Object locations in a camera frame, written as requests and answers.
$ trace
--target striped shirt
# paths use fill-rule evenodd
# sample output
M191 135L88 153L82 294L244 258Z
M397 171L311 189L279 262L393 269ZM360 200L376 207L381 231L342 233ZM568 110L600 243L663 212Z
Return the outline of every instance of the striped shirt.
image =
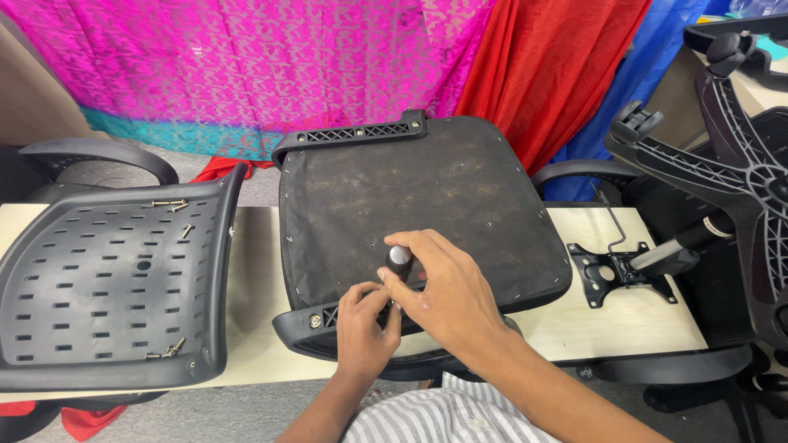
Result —
M445 372L443 388L365 398L340 441L557 442L489 383Z

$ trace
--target blue fabric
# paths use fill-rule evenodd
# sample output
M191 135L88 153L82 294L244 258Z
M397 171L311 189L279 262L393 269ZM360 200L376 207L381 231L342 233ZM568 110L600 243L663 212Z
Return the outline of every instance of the blue fabric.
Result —
M653 0L632 42L634 49L615 75L608 93L588 123L563 146L550 163L575 158L610 159L604 136L615 114L631 100L647 102L683 44L684 27L701 16L709 0ZM587 201L593 197L589 179L566 177L545 187L545 199Z
M80 111L95 131L192 154L270 161L271 152L284 136L228 125L129 120L85 106L80 106Z

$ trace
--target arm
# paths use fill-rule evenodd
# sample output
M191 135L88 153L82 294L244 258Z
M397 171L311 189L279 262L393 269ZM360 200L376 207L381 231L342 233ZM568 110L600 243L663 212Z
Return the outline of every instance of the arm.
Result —
M391 270L380 268L378 276L388 294L534 425L565 442L667 441L566 375L508 329L476 262L442 235L428 229L396 233L385 242L409 247L428 277L424 291L413 292Z
M362 300L370 290L374 292ZM385 329L375 321L388 300L382 286L371 281L351 286L342 297L336 322L336 373L277 443L340 439L353 411L400 346L400 309L392 307L388 312Z

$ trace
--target hand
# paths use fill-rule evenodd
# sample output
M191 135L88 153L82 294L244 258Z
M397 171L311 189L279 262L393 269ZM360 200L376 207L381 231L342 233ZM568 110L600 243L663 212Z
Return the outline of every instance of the hand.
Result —
M361 295L372 290L362 300ZM340 299L336 320L338 374L360 377L371 384L400 346L400 306L395 303L388 311L386 329L375 321L388 300L383 286L372 281L351 286Z
M474 349L510 335L490 285L466 252L432 229L395 233L385 243L410 248L427 273L424 291L414 292L389 268L380 268L388 296L447 351L465 361Z

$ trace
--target teal fabric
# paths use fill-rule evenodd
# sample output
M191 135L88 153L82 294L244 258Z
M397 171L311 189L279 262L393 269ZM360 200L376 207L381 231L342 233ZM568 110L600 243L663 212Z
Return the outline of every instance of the teal fabric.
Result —
M80 106L80 111L95 131L192 154L270 161L271 152L283 136L278 132L229 125L129 120L85 106Z

